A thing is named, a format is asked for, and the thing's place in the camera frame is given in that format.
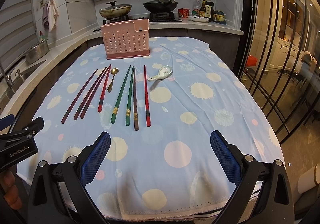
green chopstick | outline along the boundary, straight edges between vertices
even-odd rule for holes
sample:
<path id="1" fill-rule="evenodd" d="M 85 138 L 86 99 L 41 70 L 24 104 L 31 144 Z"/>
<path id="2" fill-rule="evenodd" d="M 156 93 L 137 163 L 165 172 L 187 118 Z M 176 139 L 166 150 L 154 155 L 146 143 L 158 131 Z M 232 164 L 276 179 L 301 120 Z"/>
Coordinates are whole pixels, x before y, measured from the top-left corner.
<path id="1" fill-rule="evenodd" d="M 126 113 L 126 116 L 125 116 L 125 125 L 126 126 L 130 126 L 130 109 L 131 109 L 131 97 L 132 97 L 133 70 L 134 70 L 134 66 L 132 67 L 132 71 L 131 71 L 131 80 L 130 80 L 130 87 L 129 87 L 129 94 L 128 94 L 127 113 Z"/>
<path id="2" fill-rule="evenodd" d="M 120 93 L 118 95 L 115 107 L 114 107 L 113 112 L 112 112 L 112 117 L 111 117 L 111 123 L 112 124 L 114 124 L 116 122 L 116 116 L 117 116 L 118 108 L 119 108 L 119 105 L 120 105 L 120 101 L 121 101 L 121 97 L 122 97 L 122 94 L 123 94 L 124 86 L 125 86 L 125 83 L 127 81 L 128 75 L 129 75 L 130 68 L 131 68 L 131 66 L 129 66 L 127 74 L 126 74 L 126 76 L 124 78 L 124 81 L 123 81 L 121 89 L 120 89 Z"/>

red cup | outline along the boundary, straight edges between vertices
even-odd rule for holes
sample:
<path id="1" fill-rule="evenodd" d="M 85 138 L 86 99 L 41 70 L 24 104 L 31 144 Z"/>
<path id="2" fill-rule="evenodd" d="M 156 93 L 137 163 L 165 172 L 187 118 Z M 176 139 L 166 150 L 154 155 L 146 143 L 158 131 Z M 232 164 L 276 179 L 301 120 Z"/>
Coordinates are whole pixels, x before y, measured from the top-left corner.
<path id="1" fill-rule="evenodd" d="M 188 18 L 189 8 L 178 8 L 178 15 L 181 18 Z"/>

dish towel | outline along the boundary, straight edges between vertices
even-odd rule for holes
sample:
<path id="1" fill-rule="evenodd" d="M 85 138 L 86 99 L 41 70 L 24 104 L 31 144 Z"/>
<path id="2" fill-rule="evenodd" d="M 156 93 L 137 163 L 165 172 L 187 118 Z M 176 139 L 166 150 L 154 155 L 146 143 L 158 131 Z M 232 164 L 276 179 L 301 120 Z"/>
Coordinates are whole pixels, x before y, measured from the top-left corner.
<path id="1" fill-rule="evenodd" d="M 48 3 L 44 3 L 43 13 L 42 13 L 42 26 L 45 31 L 49 30 L 49 20 L 48 20 Z"/>
<path id="2" fill-rule="evenodd" d="M 49 22 L 49 32 L 56 28 L 56 20 L 59 16 L 57 6 L 54 0 L 50 0 L 48 4 L 48 22 Z"/>

wok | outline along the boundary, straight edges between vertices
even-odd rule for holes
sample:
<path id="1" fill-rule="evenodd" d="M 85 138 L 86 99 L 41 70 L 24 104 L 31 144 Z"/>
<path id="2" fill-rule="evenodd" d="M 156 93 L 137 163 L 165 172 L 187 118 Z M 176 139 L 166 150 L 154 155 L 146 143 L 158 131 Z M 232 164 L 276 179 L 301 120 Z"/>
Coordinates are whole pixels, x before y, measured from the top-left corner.
<path id="1" fill-rule="evenodd" d="M 173 11 L 178 2 L 174 0 L 153 0 L 146 3 L 143 3 L 145 9 L 152 13 L 168 13 Z"/>
<path id="2" fill-rule="evenodd" d="M 106 19 L 125 16 L 130 12 L 132 8 L 132 5 L 129 4 L 116 5 L 116 1 L 109 2 L 107 4 L 111 6 L 105 9 L 99 9 L 100 15 Z"/>

finger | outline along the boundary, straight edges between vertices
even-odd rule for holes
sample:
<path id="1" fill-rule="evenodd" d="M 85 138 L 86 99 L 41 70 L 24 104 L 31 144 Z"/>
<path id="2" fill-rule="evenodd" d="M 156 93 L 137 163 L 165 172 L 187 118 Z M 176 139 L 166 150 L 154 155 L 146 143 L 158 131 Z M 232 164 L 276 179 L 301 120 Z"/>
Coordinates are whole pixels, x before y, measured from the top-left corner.
<path id="1" fill-rule="evenodd" d="M 20 199 L 20 197 L 18 197 L 18 199 L 16 200 L 16 202 L 14 204 L 12 204 L 10 206 L 13 210 L 19 210 L 22 208 L 22 201 Z"/>
<path id="2" fill-rule="evenodd" d="M 11 186 L 7 190 L 7 193 L 4 195 L 4 198 L 9 205 L 14 204 L 17 201 L 18 197 L 19 197 L 19 190 L 15 185 Z"/>
<path id="3" fill-rule="evenodd" d="M 6 171 L 5 175 L 4 175 L 4 183 L 6 184 L 6 186 L 9 188 L 12 185 L 14 185 L 15 182 L 15 178 L 14 175 L 11 171 Z"/>

